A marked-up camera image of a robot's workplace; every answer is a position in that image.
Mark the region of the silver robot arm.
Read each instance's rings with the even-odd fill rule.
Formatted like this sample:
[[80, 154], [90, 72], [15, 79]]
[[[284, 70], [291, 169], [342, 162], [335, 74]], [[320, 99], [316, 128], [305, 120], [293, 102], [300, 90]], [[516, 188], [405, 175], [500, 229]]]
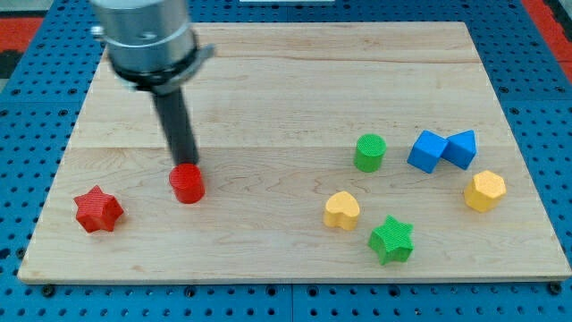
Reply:
[[135, 89], [164, 96], [179, 89], [215, 54], [201, 46], [186, 0], [91, 0], [115, 73]]

